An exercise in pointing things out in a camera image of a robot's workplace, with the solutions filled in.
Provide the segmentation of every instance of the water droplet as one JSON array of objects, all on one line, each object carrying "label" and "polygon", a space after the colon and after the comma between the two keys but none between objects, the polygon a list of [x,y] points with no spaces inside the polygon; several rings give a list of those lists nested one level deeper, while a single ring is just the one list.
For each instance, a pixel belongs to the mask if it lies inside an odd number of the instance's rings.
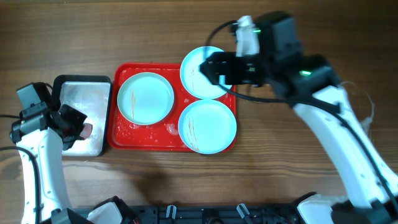
[{"label": "water droplet", "polygon": [[174,124],[166,124],[167,131],[172,135],[178,135],[178,131],[175,129]]}]

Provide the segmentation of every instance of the green indicator light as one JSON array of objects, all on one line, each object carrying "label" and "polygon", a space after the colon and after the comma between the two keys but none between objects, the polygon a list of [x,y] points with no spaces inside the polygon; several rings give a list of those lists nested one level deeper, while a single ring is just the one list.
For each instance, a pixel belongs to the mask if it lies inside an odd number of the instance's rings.
[{"label": "green indicator light", "polygon": [[311,72],[302,70],[302,71],[300,71],[300,75],[309,76],[309,75],[311,75]]}]

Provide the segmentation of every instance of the plate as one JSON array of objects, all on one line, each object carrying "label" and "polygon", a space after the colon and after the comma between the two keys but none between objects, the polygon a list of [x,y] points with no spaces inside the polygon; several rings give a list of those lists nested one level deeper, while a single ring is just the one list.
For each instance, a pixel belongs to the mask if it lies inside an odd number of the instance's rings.
[{"label": "plate", "polygon": [[118,93],[118,108],[130,122],[149,125],[165,118],[173,107],[174,92],[163,76],[142,72],[128,78]]},{"label": "plate", "polygon": [[198,100],[182,111],[178,133],[193,151],[214,154],[233,142],[236,119],[232,111],[219,101]]},{"label": "plate", "polygon": [[[212,85],[209,80],[199,71],[199,65],[204,62],[203,51],[205,47],[192,50],[182,61],[180,68],[180,78],[184,88],[194,97],[199,99],[215,99],[224,95],[226,92],[219,86]],[[217,47],[208,47],[208,57],[214,52],[222,52]]]}]

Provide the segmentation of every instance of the round plate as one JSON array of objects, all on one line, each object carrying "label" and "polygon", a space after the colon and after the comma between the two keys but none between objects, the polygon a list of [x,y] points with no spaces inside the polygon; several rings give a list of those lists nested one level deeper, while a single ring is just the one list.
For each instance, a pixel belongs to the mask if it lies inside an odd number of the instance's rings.
[{"label": "round plate", "polygon": [[[224,95],[226,92],[216,85],[212,85],[209,80],[199,71],[199,65],[204,62],[203,50],[205,47],[199,47],[192,50],[182,61],[180,68],[180,78],[182,85],[194,97],[199,99],[215,99]],[[214,52],[222,52],[217,47],[208,47],[208,57]]]},{"label": "round plate", "polygon": [[163,76],[142,72],[127,79],[118,93],[118,108],[130,122],[148,125],[159,122],[174,103],[173,88]]},{"label": "round plate", "polygon": [[226,149],[236,135],[232,111],[215,100],[198,100],[188,105],[178,120],[178,133],[195,152],[214,154]]}]

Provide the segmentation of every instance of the red plastic tray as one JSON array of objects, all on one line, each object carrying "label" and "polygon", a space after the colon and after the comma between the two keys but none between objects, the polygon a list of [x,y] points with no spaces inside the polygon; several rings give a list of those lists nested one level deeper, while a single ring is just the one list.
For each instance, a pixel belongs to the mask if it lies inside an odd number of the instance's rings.
[{"label": "red plastic tray", "polygon": [[[192,151],[178,135],[178,119],[182,111],[198,98],[187,92],[180,79],[180,64],[169,63],[124,63],[114,74],[111,107],[109,111],[108,142],[116,149],[153,151]],[[158,123],[140,126],[122,116],[117,106],[121,85],[131,76],[141,72],[154,72],[165,77],[174,90],[174,105],[170,113]],[[236,97],[225,94],[217,99],[224,103],[236,117]],[[235,139],[227,151],[233,147]]]}]

